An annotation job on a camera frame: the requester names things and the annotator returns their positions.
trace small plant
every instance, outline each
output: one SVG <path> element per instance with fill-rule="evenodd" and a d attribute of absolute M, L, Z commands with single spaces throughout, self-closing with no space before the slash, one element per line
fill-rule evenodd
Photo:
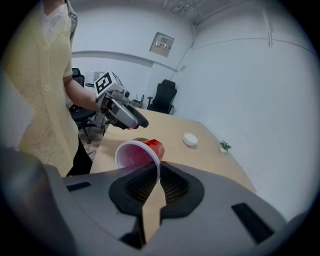
<path fill-rule="evenodd" d="M 228 151 L 229 149 L 231 149 L 231 146 L 230 146 L 228 143 L 226 143 L 224 140 L 223 140 L 222 142 L 220 142 L 220 145 L 221 145 L 221 147 L 222 147 L 224 150 L 226 150 L 226 151 Z"/>

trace potted succulent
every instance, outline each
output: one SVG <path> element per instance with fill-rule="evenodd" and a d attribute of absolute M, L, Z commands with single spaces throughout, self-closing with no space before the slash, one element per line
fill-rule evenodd
<path fill-rule="evenodd" d="M 220 145 L 221 147 L 219 150 L 221 153 L 226 153 L 229 149 L 231 149 L 231 146 L 228 143 L 226 143 L 224 140 L 220 142 Z"/>

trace floor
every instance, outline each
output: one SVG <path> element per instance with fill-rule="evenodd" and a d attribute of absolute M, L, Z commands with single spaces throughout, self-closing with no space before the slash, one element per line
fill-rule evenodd
<path fill-rule="evenodd" d="M 90 144 L 87 144 L 87 137 L 83 130 L 79 131 L 79 137 L 82 141 L 85 151 L 93 161 L 95 159 L 100 142 L 104 136 L 104 130 L 98 127 L 88 127 L 86 128 L 86 131 L 91 139 Z"/>

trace electrical box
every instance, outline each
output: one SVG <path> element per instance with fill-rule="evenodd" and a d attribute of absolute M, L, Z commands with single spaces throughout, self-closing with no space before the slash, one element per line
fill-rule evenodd
<path fill-rule="evenodd" d="M 151 45 L 150 52 L 168 57 L 174 41 L 174 38 L 157 32 Z"/>

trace ceiling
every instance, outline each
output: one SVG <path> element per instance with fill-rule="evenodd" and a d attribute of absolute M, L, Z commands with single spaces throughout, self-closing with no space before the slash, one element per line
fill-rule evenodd
<path fill-rule="evenodd" d="M 70 0 L 73 6 L 85 3 L 92 4 L 94 1 L 102 2 L 102 0 Z M 161 8 L 190 20 L 196 26 L 224 8 L 243 1 L 245 0 L 122 0 L 128 4 L 139 3 Z"/>

